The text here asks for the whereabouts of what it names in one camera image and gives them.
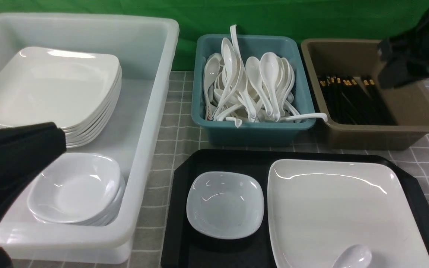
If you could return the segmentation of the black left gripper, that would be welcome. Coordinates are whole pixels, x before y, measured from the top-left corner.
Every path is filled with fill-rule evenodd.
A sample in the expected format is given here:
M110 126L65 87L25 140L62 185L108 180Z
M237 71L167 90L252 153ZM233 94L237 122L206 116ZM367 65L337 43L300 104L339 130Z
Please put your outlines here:
M66 135L54 122L0 129L0 222L25 188L66 152ZM0 247L0 268L13 266Z

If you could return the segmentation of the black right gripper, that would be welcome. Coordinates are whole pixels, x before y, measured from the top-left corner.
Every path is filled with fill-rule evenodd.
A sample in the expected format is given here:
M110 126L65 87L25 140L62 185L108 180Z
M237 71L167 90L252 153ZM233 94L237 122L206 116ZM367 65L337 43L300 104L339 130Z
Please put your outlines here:
M385 63L377 76L383 89L429 79L429 8L416 26L381 40L378 54Z

